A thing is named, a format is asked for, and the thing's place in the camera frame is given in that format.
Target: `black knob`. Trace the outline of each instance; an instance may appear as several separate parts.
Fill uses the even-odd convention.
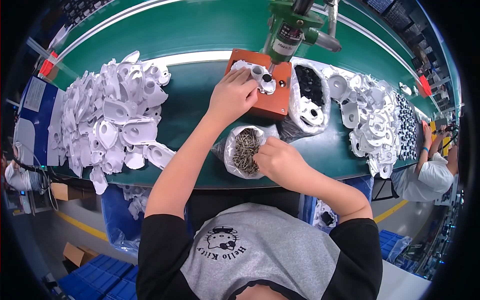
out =
[[[265,81],[265,82],[270,82],[272,81],[272,77],[269,75],[269,74],[265,74],[262,76],[262,79]]]

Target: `factory floor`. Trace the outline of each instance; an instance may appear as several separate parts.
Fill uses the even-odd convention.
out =
[[[385,184],[378,197],[391,195],[389,184],[390,182]],[[381,184],[375,183],[374,197],[380,186]],[[135,257],[114,249],[106,241],[100,197],[58,202],[59,213],[45,211],[37,213],[36,216],[13,217],[25,256],[38,277],[49,272],[55,279],[67,275],[62,264],[63,248],[67,242],[137,264]],[[372,202],[373,216],[379,230],[386,229],[408,235],[414,240],[421,239],[419,232],[424,232],[425,229],[422,228],[428,227],[433,209],[433,202],[407,202],[394,198]]]

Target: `cardboard box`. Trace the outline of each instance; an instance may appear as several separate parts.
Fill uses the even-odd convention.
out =
[[[73,188],[64,183],[52,183],[53,196],[57,200],[73,200],[73,199],[86,199],[96,197],[95,192],[86,192],[81,188]]]
[[[68,259],[77,267],[83,266],[97,255],[99,255],[99,253],[85,246],[75,247],[68,242],[63,249],[63,256],[65,257],[65,259]]]

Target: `coworker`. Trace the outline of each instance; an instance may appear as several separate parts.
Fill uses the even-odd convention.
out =
[[[432,129],[423,128],[425,142],[416,165],[394,171],[390,176],[393,188],[398,196],[408,201],[429,202],[442,197],[458,173],[457,145],[448,152],[448,160],[438,153],[442,140],[449,134],[440,133],[432,142]]]
[[[327,235],[275,207],[244,203],[189,236],[183,210],[210,147],[257,101],[249,74],[231,71],[216,85],[207,113],[153,186],[138,253],[138,299],[376,299],[382,257],[368,200],[274,137],[254,156],[260,172],[322,199],[340,224]]]
[[[13,146],[13,154],[18,156],[18,150]],[[42,189],[42,177],[37,172],[31,172],[21,168],[14,160],[7,165],[7,159],[5,155],[1,158],[2,173],[7,181],[8,185],[17,191],[39,191],[44,192]]]

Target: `white t-shirt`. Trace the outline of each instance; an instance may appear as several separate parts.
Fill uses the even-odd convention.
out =
[[[5,169],[5,180],[7,183],[17,191],[31,191],[30,174],[27,170],[20,172],[9,164]]]
[[[403,199],[428,202],[439,199],[453,183],[454,177],[447,168],[448,161],[435,153],[431,161],[423,164],[420,174],[415,174],[413,165],[403,172],[396,193]]]

